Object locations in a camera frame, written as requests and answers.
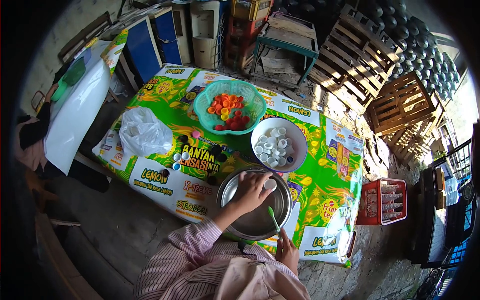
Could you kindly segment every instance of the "plastic bag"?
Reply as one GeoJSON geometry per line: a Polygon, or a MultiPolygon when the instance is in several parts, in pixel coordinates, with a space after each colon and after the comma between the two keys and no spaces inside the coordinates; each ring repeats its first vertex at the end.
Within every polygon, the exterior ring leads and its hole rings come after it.
{"type": "Polygon", "coordinates": [[[172,148],[172,130],[149,108],[137,107],[125,111],[119,135],[123,151],[128,155],[166,154],[172,148]]]}

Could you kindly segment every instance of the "person's left hand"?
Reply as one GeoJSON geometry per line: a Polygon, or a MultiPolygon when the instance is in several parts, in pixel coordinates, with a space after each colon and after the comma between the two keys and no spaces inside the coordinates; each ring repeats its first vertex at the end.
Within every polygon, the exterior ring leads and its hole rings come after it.
{"type": "Polygon", "coordinates": [[[45,102],[48,103],[50,102],[50,99],[52,98],[53,93],[58,89],[59,84],[53,84],[50,89],[48,90],[47,94],[45,95],[45,102]]]}
{"type": "Polygon", "coordinates": [[[272,189],[262,191],[265,181],[272,176],[272,172],[253,173],[243,171],[239,175],[237,191],[233,201],[237,204],[242,215],[251,212],[263,203],[272,189]]]}

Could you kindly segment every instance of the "toothbrush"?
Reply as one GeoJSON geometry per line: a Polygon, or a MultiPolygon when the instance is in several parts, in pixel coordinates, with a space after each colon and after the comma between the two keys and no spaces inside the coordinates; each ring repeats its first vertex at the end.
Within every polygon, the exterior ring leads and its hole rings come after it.
{"type": "Polygon", "coordinates": [[[276,234],[278,235],[278,239],[283,242],[282,237],[280,236],[280,227],[278,226],[278,223],[275,220],[275,217],[273,216],[273,209],[272,207],[268,207],[268,214],[272,217],[273,222],[275,223],[275,228],[276,228],[276,234]]]}

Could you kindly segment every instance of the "table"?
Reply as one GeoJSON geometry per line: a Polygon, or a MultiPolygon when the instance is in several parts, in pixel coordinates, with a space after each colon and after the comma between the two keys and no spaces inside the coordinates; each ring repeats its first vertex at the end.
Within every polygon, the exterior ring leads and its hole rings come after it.
{"type": "MultiPolygon", "coordinates": [[[[218,210],[218,187],[205,182],[208,174],[214,174],[219,185],[234,170],[258,164],[250,147],[249,134],[219,136],[207,132],[192,109],[192,102],[205,86],[225,79],[234,80],[210,71],[165,64],[126,109],[150,108],[172,129],[172,149],[166,155],[125,157],[118,135],[119,117],[92,152],[121,180],[178,217],[199,222],[206,216],[213,216],[218,210]],[[198,139],[191,137],[195,130],[200,132],[198,139]],[[178,140],[182,135],[188,136],[189,144],[178,140]],[[216,144],[227,155],[224,163],[216,162],[208,153],[216,144]],[[189,151],[191,159],[180,162],[181,172],[174,171],[171,169],[173,154],[182,150],[189,151]],[[170,175],[164,178],[161,172],[166,168],[170,175]]],[[[288,236],[299,247],[301,259],[350,266],[346,253],[352,242],[352,224],[360,202],[363,140],[302,104],[260,87],[256,89],[268,107],[263,118],[281,117],[294,122],[308,142],[304,164],[295,172],[281,174],[294,202],[285,226],[288,236]],[[336,141],[346,150],[341,151],[336,141]],[[345,156],[337,156],[334,148],[345,156]]],[[[277,236],[273,236],[255,243],[275,252],[276,239],[277,236]]]]}
{"type": "Polygon", "coordinates": [[[300,87],[300,84],[303,83],[305,78],[307,78],[307,74],[310,72],[318,58],[318,45],[315,36],[315,26],[310,22],[292,16],[277,14],[269,17],[268,22],[271,24],[265,24],[264,29],[262,29],[262,32],[257,36],[250,75],[265,80],[278,82],[288,87],[298,88],[300,87]],[[260,47],[262,45],[279,47],[305,56],[304,73],[296,84],[292,84],[284,80],[272,79],[270,77],[255,73],[258,60],[261,57],[264,49],[263,48],[262,51],[260,51],[260,47]]]}

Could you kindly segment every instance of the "red crate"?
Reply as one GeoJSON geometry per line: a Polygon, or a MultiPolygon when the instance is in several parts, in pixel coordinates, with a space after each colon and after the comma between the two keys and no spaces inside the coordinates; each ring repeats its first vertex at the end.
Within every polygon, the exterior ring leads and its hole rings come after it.
{"type": "Polygon", "coordinates": [[[229,49],[235,52],[243,53],[252,44],[255,44],[256,37],[238,37],[232,36],[231,34],[227,34],[225,37],[225,49],[229,49]]]}
{"type": "Polygon", "coordinates": [[[362,185],[357,225],[387,225],[407,217],[404,180],[380,178],[362,185]]]}
{"type": "Polygon", "coordinates": [[[243,70],[252,62],[255,42],[239,50],[238,47],[225,48],[224,63],[231,68],[243,70]]]}
{"type": "Polygon", "coordinates": [[[234,18],[230,16],[228,21],[228,34],[232,36],[251,38],[256,37],[267,22],[268,16],[255,21],[234,18]]]}

